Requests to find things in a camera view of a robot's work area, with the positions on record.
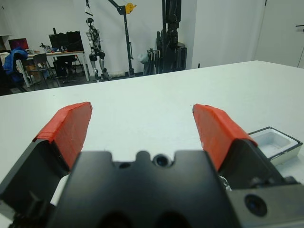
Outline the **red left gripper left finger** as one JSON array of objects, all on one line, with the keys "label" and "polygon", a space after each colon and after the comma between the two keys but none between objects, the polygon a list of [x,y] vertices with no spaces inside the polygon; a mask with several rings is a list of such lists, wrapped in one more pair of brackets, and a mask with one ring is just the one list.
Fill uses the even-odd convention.
[{"label": "red left gripper left finger", "polygon": [[83,148],[92,110],[90,102],[63,107],[38,132],[0,184],[2,214],[51,201]]}]

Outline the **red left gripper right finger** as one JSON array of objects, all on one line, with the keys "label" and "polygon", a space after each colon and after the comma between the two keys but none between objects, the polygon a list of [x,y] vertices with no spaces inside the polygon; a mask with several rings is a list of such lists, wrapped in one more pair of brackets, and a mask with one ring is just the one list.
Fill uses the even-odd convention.
[{"label": "red left gripper right finger", "polygon": [[192,113],[203,150],[232,189],[298,184],[292,176],[283,177],[259,149],[257,142],[225,111],[195,104]]}]

